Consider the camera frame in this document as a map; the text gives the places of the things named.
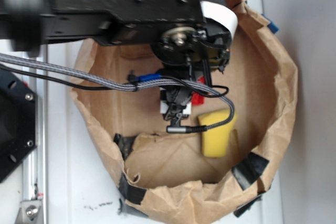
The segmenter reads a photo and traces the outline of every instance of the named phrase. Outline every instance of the black duct tape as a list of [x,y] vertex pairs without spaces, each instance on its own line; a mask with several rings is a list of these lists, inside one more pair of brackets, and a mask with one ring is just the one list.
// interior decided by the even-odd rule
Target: black duct tape
[[124,137],[120,134],[114,135],[113,141],[118,145],[124,160],[131,154],[135,138],[136,136]]
[[130,214],[130,215],[134,215],[134,216],[138,216],[142,218],[148,218],[148,215],[145,215],[143,212],[135,209],[134,207],[127,205],[125,203],[124,197],[121,197],[119,199],[119,203],[120,203],[119,214],[125,213],[125,214]]
[[126,179],[125,174],[121,176],[119,192],[129,202],[140,205],[141,201],[145,197],[146,191],[146,189],[130,185]]
[[236,177],[242,190],[249,188],[262,175],[269,160],[250,152],[239,164],[232,167],[232,173]]
[[265,192],[263,192],[263,193],[259,193],[259,195],[258,195],[256,198],[254,198],[254,199],[251,200],[250,202],[248,202],[248,203],[246,203],[246,204],[244,204],[244,205],[238,207],[237,210],[233,212],[233,214],[234,214],[237,218],[239,218],[240,216],[242,216],[243,213],[245,213],[247,210],[249,210],[249,209],[251,208],[251,206],[252,206],[255,202],[262,200],[262,199],[261,199],[261,196],[262,196],[262,194],[264,194],[264,193],[265,193]]

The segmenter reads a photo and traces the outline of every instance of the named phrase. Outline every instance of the wire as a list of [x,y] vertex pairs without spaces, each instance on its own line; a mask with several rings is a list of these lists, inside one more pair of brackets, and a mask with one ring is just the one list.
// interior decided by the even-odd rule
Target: wire
[[53,64],[50,64],[50,63],[46,63],[46,62],[39,62],[39,61],[34,61],[34,60],[18,58],[18,57],[14,57],[14,56],[5,55],[5,54],[0,54],[0,61],[15,64],[15,65],[19,65],[19,66],[35,68],[35,69],[40,69],[40,70],[45,70],[45,71],[51,71],[51,72],[65,74],[65,75],[68,75],[68,76],[77,77],[77,78],[80,78],[80,79],[84,79],[84,80],[87,80],[87,81],[91,81],[91,82],[100,84],[100,85],[102,85],[106,88],[115,89],[115,90],[119,90],[119,91],[135,91],[137,89],[142,90],[142,89],[147,89],[147,88],[157,87],[157,86],[159,86],[159,87],[162,87],[162,86],[186,86],[186,87],[189,87],[193,91],[197,91],[198,93],[201,93],[205,97],[210,97],[210,98],[218,97],[219,99],[224,101],[229,106],[230,113],[229,113],[228,118],[226,118],[225,120],[223,120],[221,122],[214,123],[214,124],[211,124],[211,125],[203,125],[201,127],[190,127],[193,130],[201,129],[202,131],[206,131],[206,130],[213,129],[215,127],[222,126],[226,123],[229,123],[233,119],[234,114],[235,114],[235,106],[234,106],[233,102],[229,98],[224,96],[228,92],[227,87],[223,87],[224,89],[226,89],[226,92],[221,94],[218,91],[214,90],[213,88],[210,88],[209,86],[206,86],[202,83],[195,82],[195,81],[188,81],[188,80],[180,80],[180,79],[173,78],[173,77],[164,77],[162,79],[143,81],[143,82],[139,82],[137,84],[137,86],[134,86],[130,83],[126,83],[126,84],[116,83],[114,81],[110,81],[110,80],[107,80],[105,78],[95,76],[94,74],[86,73],[86,72],[71,69],[71,68],[66,68],[66,67],[63,67],[63,66],[53,65]]
[[112,90],[110,88],[106,88],[106,87],[88,87],[88,86],[82,86],[82,85],[78,85],[78,84],[74,84],[72,82],[68,82],[65,80],[61,80],[61,79],[57,79],[54,77],[50,77],[50,76],[44,76],[42,74],[37,74],[37,73],[32,73],[32,72],[27,72],[27,71],[22,71],[22,70],[18,70],[18,69],[14,69],[14,68],[9,68],[6,67],[2,64],[0,64],[0,69],[3,69],[5,71],[9,71],[9,72],[13,72],[13,73],[19,73],[22,74],[24,76],[31,76],[31,77],[35,77],[35,78],[39,78],[39,79],[43,79],[43,80],[47,80],[47,81],[53,81],[53,82],[58,82],[76,89],[82,89],[82,90],[88,90],[88,91],[103,91],[103,90]]
[[216,94],[216,95],[209,95],[207,93],[204,93],[204,92],[200,92],[199,90],[193,88],[192,86],[190,86],[188,83],[186,83],[184,80],[181,80],[181,79],[178,79],[178,78],[175,78],[175,77],[171,77],[171,76],[162,76],[162,78],[164,79],[171,79],[171,80],[174,80],[174,81],[177,81],[179,83],[181,83],[183,86],[191,89],[192,91],[194,91],[195,93],[199,94],[199,95],[202,95],[204,97],[207,97],[207,98],[220,98],[220,97],[223,97],[225,95],[228,94],[229,92],[229,88],[226,87],[226,86],[219,86],[219,85],[216,85],[216,86],[213,86],[214,88],[220,88],[220,89],[225,89],[226,91],[224,93],[220,93],[220,94]]

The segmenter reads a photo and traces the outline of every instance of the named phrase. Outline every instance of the blue tape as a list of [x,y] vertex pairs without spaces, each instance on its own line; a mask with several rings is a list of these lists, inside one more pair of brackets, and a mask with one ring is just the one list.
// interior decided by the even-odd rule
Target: blue tape
[[152,80],[157,80],[157,79],[161,79],[160,73],[150,73],[150,74],[146,74],[145,76],[137,77],[137,81],[152,81]]
[[266,17],[264,14],[262,14],[264,18],[266,18],[268,21],[270,21],[269,25],[267,26],[272,33],[276,34],[277,31],[279,30],[279,27],[277,27],[276,24],[273,23],[272,20],[270,20],[268,17]]

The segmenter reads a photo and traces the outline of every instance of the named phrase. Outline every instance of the yellow sponge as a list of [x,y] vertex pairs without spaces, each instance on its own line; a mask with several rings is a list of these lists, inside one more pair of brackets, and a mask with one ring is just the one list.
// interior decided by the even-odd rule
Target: yellow sponge
[[[198,117],[200,125],[210,125],[228,118],[229,109],[218,110]],[[202,132],[202,153],[206,157],[224,157],[229,143],[230,132],[237,121],[235,114],[232,121],[220,127]]]

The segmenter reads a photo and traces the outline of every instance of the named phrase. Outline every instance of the cable connector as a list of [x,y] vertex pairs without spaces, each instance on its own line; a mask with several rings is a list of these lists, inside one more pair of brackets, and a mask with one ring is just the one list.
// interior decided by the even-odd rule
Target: cable connector
[[167,126],[167,133],[180,133],[180,134],[189,134],[189,133],[199,133],[207,131],[207,126],[197,126],[197,127],[190,127],[190,126],[181,126],[181,127],[174,127],[174,126]]

